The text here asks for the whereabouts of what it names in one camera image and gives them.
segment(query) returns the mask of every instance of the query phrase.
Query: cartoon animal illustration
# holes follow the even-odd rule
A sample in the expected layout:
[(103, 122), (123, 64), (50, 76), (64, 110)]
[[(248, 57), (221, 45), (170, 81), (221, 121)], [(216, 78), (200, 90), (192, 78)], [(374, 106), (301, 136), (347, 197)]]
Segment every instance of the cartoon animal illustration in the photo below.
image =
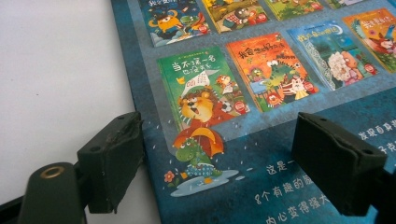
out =
[(276, 91), (275, 89), (271, 89), (264, 93), (264, 99), (268, 104), (268, 107), (276, 108), (282, 105), (284, 98), (283, 90), (279, 89)]
[(273, 89), (279, 86), (282, 82), (284, 82), (285, 76), (290, 76), (290, 71), (292, 70), (292, 68), (287, 64), (284, 64), (278, 60), (272, 60), (268, 61), (267, 65), (272, 68), (269, 80), (264, 82), (268, 90)]
[(231, 81), (230, 76), (219, 75), (216, 78), (216, 83), (223, 89), (222, 94), (225, 96), (228, 102), (234, 104), (234, 97), (242, 95), (242, 92), (238, 88), (238, 84)]
[(183, 28), (183, 24), (177, 18), (177, 11), (173, 9), (169, 10), (167, 14), (155, 14), (154, 19), (150, 20), (148, 25), (150, 27), (159, 27), (163, 33), (166, 33), (175, 27), (177, 29)]
[(227, 105), (219, 101), (210, 87), (190, 91), (178, 103), (181, 114), (192, 119), (191, 127), (209, 127), (233, 118), (225, 112)]
[(378, 38), (366, 36), (361, 28), (360, 20), (354, 20), (351, 24), (351, 27), (373, 51), (383, 54), (392, 54), (394, 57), (396, 57), (396, 43), (394, 42), (392, 35), (395, 28), (394, 24), (389, 26), (385, 35), (378, 33)]
[(289, 81), (279, 85), (279, 88), (283, 90), (284, 95), (295, 95), (295, 100), (300, 100), (309, 94), (306, 92), (305, 80), (298, 76), (293, 76)]
[(177, 149), (176, 158), (179, 161), (187, 161), (189, 163), (187, 169), (180, 174), (183, 179), (198, 175), (205, 178), (205, 184), (210, 184), (213, 182), (212, 177), (222, 174), (222, 171), (214, 167), (201, 145), (194, 138), (187, 138), (186, 141), (181, 144)]
[(346, 86), (363, 78), (361, 71), (358, 69), (358, 62), (347, 51), (332, 54), (329, 57), (328, 64), (332, 76), (339, 81), (343, 81)]
[(257, 67), (251, 69), (250, 74), (247, 75), (247, 77), (249, 78), (249, 80), (251, 82), (258, 82), (258, 81), (265, 80), (265, 76), (264, 76), (263, 71), (260, 68), (257, 68)]
[(356, 75), (351, 75), (352, 77), (356, 77), (357, 80), (361, 80), (363, 75), (361, 71), (358, 69), (358, 61), (347, 51), (342, 51), (341, 55), (344, 57), (344, 61), (346, 61), (346, 66), (348, 66), (351, 71), (349, 73), (355, 73)]
[(204, 26), (205, 17), (202, 12), (199, 12), (198, 16), (183, 16), (180, 21), (185, 26), (185, 32), (192, 30), (207, 33), (207, 27)]
[(226, 17), (223, 21), (223, 25), (225, 27), (230, 28), (231, 30), (236, 30), (240, 26), (243, 26), (248, 22), (248, 18), (250, 16), (250, 11), (248, 8), (237, 8), (235, 12), (228, 17)]

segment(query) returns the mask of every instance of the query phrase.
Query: children's book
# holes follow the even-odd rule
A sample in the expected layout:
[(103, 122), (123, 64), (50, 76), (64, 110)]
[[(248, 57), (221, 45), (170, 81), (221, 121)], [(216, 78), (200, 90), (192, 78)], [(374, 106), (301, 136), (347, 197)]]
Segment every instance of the children's book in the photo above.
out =
[(380, 8), (343, 21), (388, 71), (396, 72), (396, 18), (389, 11)]
[(211, 127), (249, 111), (219, 47), (157, 61), (180, 131)]
[(355, 3), (362, 2), (362, 1), (364, 1), (364, 0), (326, 0), (326, 2), (333, 9), (337, 9), (340, 7), (347, 7), (347, 6), (353, 5)]
[(265, 0), (280, 21), (322, 10), (318, 0)]
[(377, 73), (373, 64), (336, 21), (323, 21), (288, 32), (331, 90)]
[(318, 92), (280, 33), (228, 43), (227, 49), (261, 112)]
[(268, 17), (257, 0), (203, 0), (219, 33), (264, 23)]
[(196, 0), (139, 0), (139, 4), (154, 47), (210, 32)]

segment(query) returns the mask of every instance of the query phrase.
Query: white table surface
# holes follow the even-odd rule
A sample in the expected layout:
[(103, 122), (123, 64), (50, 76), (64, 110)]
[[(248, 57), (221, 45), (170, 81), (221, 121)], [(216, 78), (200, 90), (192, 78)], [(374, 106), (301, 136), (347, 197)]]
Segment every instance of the white table surface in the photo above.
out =
[[(134, 110), (109, 0), (0, 1), (0, 204), (30, 174), (77, 151)], [(159, 223), (146, 166), (116, 215), (89, 223)]]

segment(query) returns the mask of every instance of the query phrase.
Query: green book cover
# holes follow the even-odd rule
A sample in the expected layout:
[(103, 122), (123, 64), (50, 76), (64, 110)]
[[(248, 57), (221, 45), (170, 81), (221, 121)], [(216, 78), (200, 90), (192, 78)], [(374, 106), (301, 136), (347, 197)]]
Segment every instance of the green book cover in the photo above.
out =
[(211, 127), (249, 111), (219, 47), (157, 61), (179, 131)]
[(264, 0), (280, 21), (303, 16), (322, 10), (323, 5), (318, 0)]

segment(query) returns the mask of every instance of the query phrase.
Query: cartoon bear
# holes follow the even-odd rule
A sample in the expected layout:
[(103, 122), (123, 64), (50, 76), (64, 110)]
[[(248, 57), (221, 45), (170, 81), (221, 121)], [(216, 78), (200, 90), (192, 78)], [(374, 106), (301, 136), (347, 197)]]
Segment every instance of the cartoon bear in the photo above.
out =
[(224, 103), (207, 88), (188, 93), (179, 99), (179, 105), (181, 114), (192, 119), (191, 127), (210, 127), (233, 118), (232, 115), (221, 110)]
[(248, 22), (250, 11), (247, 8), (237, 8), (233, 14), (226, 17), (223, 21), (225, 27), (231, 30), (236, 30), (239, 25), (243, 25)]

